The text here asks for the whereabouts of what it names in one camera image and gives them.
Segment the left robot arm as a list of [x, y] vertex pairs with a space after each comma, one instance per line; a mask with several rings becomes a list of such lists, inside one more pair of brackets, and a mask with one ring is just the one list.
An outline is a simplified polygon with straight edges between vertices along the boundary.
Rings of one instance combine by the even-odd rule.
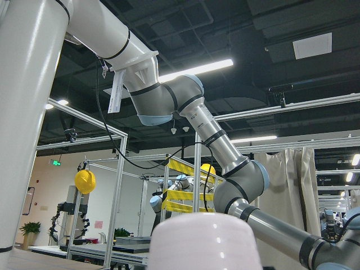
[[358, 269], [359, 225], [349, 217], [345, 239], [333, 245], [295, 228], [251, 205], [268, 187], [262, 164], [241, 155], [204, 104], [204, 87], [195, 75], [159, 81], [156, 66], [126, 69], [124, 85], [142, 124], [159, 125], [174, 113], [185, 117], [222, 168], [225, 181], [214, 194], [215, 210], [246, 222], [256, 238], [296, 259], [307, 269]]

